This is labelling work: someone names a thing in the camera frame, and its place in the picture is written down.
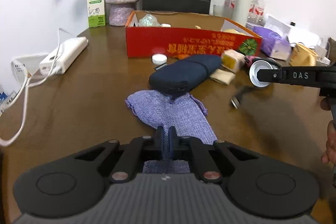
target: purple drawstring bag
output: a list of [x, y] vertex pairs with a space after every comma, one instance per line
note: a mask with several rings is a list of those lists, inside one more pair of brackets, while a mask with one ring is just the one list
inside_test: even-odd
[[262, 37], [260, 50], [271, 58], [287, 60], [292, 52], [289, 42], [278, 33], [263, 28], [254, 27], [253, 32]]
[[153, 128], [162, 126], [164, 129], [163, 160], [145, 162], [144, 173], [190, 172], [186, 161], [172, 161], [168, 158], [168, 130], [171, 126], [175, 126], [178, 136], [196, 137], [205, 144], [213, 144], [217, 140], [205, 118], [206, 108], [189, 93], [173, 100], [157, 90], [142, 90], [130, 95], [125, 102], [141, 121]]

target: yellow label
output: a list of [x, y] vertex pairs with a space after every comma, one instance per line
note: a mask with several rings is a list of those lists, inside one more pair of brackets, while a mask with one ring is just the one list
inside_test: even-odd
[[222, 58], [222, 63], [224, 67], [227, 67], [228, 69], [234, 69], [236, 60], [227, 55], [224, 55]]

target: dark blue pouch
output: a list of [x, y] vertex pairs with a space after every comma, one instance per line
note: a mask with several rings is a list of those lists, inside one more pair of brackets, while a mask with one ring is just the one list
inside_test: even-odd
[[162, 93], [181, 96], [197, 87], [221, 64], [218, 55], [192, 55], [154, 72], [149, 77], [149, 84]]

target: white cable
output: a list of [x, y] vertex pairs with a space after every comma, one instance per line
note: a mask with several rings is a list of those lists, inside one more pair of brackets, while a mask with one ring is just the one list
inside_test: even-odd
[[49, 71], [48, 75], [44, 79], [42, 79], [39, 82], [31, 84], [30, 81], [31, 81], [32, 78], [31, 77], [28, 78], [27, 69], [24, 66], [22, 67], [23, 70], [24, 70], [24, 73], [25, 73], [25, 81], [24, 81], [24, 83], [22, 85], [22, 88], [17, 93], [16, 97], [14, 98], [14, 100], [11, 102], [11, 104], [8, 107], [6, 107], [6, 109], [8, 109], [9, 107], [11, 107], [16, 102], [16, 100], [19, 98], [19, 96], [22, 93], [23, 89], [25, 90], [25, 97], [24, 97], [24, 101], [23, 101], [23, 112], [22, 112], [21, 127], [20, 127], [19, 131], [16, 132], [15, 135], [12, 138], [10, 138], [9, 140], [3, 140], [2, 138], [0, 138], [0, 146], [9, 146], [9, 145], [11, 145], [19, 137], [19, 135], [21, 134], [21, 132], [22, 132], [24, 126], [25, 126], [25, 123], [26, 123], [26, 114], [27, 114], [27, 107], [28, 107], [29, 88], [33, 88], [35, 86], [43, 84], [48, 79], [48, 77], [50, 75], [55, 75], [56, 73], [58, 73], [61, 70], [61, 68], [59, 66], [56, 66], [56, 68], [53, 69], [54, 65], [55, 65], [56, 58], [57, 58], [57, 54], [58, 54], [58, 51], [59, 51], [59, 48], [60, 48], [60, 31], [63, 31], [63, 32], [66, 32], [66, 33], [70, 34], [69, 32], [67, 32], [66, 30], [64, 30], [62, 28], [58, 29], [58, 31], [57, 31], [58, 45], [57, 45], [56, 55], [55, 55], [55, 58], [54, 58], [54, 60], [52, 62], [50, 71]]

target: ribbed gray surface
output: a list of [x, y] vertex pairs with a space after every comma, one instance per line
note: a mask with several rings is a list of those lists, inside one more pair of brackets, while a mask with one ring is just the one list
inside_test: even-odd
[[236, 208], [218, 185], [199, 182], [194, 174], [138, 174], [114, 184], [90, 210], [63, 219], [23, 215], [15, 224], [316, 224], [309, 216], [265, 220]]

